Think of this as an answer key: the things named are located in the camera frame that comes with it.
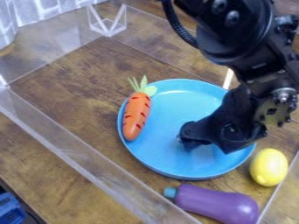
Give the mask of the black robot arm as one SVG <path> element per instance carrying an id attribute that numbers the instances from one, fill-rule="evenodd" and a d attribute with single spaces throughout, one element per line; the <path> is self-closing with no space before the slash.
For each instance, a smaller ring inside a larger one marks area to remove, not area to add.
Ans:
<path id="1" fill-rule="evenodd" d="M 215 112 L 187 122 L 186 149 L 216 144 L 231 153 L 267 136 L 267 126 L 291 121 L 299 95 L 299 54 L 292 49 L 299 17 L 279 16 L 272 0 L 174 0 L 199 23 L 198 48 L 228 67 L 239 86 Z"/>

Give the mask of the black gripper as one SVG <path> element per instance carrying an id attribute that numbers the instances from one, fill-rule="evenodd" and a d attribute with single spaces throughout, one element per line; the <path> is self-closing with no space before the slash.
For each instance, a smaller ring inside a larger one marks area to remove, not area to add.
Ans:
<path id="1" fill-rule="evenodd" d="M 230 90 L 219 108 L 198 122 L 187 122 L 179 142 L 187 151 L 215 144 L 226 154 L 244 149 L 267 136 L 267 128 L 254 121 L 256 101 L 244 87 Z"/>

